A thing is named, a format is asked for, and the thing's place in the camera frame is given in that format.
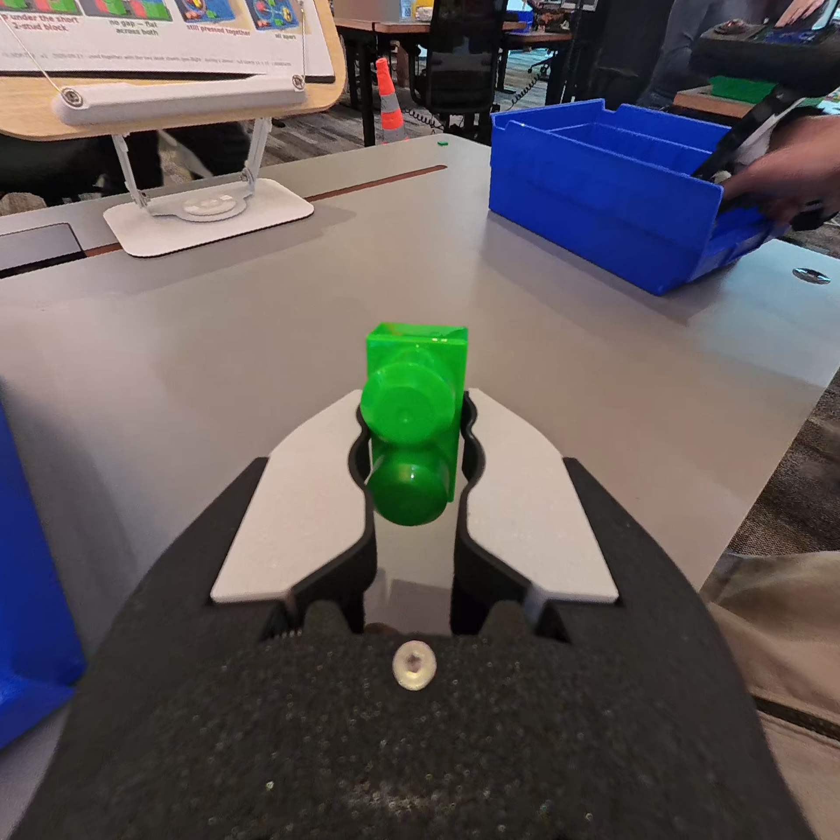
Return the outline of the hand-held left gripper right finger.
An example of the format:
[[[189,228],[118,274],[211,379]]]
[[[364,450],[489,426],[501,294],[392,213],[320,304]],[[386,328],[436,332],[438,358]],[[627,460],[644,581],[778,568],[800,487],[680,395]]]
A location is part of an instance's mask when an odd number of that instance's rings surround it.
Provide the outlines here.
[[[613,605],[618,590],[560,451],[479,389],[465,394],[454,585],[482,605]]]

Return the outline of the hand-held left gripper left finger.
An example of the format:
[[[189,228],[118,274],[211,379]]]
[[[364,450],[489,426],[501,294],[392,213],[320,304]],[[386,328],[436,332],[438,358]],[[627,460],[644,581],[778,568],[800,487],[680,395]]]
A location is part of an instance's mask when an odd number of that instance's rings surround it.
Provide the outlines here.
[[[211,589],[215,604],[282,601],[302,605],[340,589],[362,594],[376,573],[352,573],[351,583],[327,581],[346,560],[375,548],[370,433],[360,415],[361,391],[351,391],[285,436],[267,459],[222,568]]]

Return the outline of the green two-stud toy block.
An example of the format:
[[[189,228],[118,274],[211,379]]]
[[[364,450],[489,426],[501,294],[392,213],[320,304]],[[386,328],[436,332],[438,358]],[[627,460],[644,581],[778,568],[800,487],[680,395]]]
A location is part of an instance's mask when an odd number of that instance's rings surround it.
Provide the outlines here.
[[[468,348],[462,326],[381,322],[366,337],[367,487],[398,526],[433,522],[455,498]]]

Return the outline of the blue plastic bin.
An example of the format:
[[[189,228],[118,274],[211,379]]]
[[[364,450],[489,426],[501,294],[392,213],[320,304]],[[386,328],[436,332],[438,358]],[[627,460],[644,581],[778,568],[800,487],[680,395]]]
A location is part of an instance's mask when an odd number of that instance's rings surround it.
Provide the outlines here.
[[[692,176],[723,125],[602,99],[492,120],[490,210],[657,297],[786,231]]]
[[[1,748],[64,706],[86,667],[13,433],[1,413]]]

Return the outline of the person's right hand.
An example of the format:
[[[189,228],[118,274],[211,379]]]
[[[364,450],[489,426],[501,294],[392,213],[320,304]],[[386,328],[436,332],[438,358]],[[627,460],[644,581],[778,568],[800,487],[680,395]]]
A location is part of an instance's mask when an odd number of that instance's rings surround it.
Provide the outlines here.
[[[797,119],[773,132],[766,154],[723,184],[724,203],[756,199],[761,213],[791,225],[813,202],[839,210],[839,117]]]

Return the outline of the black office chair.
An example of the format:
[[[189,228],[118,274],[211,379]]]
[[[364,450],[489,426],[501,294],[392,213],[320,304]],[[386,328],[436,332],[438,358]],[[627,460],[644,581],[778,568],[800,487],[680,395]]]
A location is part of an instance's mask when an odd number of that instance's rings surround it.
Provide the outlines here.
[[[409,68],[413,99],[444,126],[452,117],[488,123],[495,103],[505,1],[435,1],[426,64]]]

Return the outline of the white book stand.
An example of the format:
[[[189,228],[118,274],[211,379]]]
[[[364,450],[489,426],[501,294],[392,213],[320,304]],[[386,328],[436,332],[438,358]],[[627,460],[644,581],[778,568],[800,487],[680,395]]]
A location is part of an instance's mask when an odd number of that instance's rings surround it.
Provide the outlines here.
[[[182,123],[211,107],[226,111],[242,106],[258,111],[298,105],[306,97],[305,73],[284,69],[237,80],[64,86],[53,100],[53,110],[60,121],[75,127],[135,124],[141,119]],[[236,182],[153,198],[137,186],[127,136],[113,133],[112,143],[131,202],[111,206],[103,212],[103,219],[122,249],[136,258],[167,256],[311,216],[314,208],[310,202],[283,185],[258,178],[270,125],[268,117],[255,121],[248,157]]]

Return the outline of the black flat panel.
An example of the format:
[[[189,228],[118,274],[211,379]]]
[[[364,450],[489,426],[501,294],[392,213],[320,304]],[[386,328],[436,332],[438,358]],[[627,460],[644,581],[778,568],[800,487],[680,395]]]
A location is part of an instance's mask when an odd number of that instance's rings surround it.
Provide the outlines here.
[[[1,235],[1,278],[58,266],[87,257],[68,223]]]

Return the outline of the orange traffic cone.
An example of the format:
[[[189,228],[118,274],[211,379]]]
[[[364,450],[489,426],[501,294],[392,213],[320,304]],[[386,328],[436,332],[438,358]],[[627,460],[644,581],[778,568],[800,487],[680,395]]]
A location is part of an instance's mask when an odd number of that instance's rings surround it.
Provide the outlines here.
[[[375,62],[377,87],[380,94],[382,141],[393,144],[407,140],[403,112],[396,96],[389,59]]]

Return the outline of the printed instruction sheet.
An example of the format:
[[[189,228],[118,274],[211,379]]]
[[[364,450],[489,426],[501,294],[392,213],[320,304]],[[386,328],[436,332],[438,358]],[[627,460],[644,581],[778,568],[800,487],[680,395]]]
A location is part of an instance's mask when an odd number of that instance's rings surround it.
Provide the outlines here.
[[[3,73],[334,79],[314,2],[2,1],[1,15]]]

